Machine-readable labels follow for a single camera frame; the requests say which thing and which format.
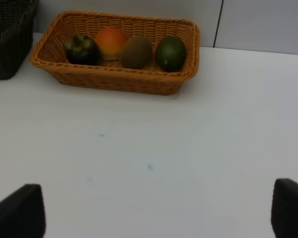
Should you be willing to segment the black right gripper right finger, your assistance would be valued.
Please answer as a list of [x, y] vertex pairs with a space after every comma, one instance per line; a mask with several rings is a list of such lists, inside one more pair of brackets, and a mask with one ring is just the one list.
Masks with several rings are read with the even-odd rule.
[[289, 178], [275, 181], [271, 225], [277, 238], [298, 238], [298, 183]]

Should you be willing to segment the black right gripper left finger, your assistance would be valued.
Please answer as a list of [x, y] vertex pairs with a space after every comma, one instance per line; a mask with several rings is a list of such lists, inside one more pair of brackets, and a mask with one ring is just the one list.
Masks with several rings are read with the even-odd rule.
[[0, 202], [0, 238], [42, 238], [45, 232], [41, 185], [26, 184]]

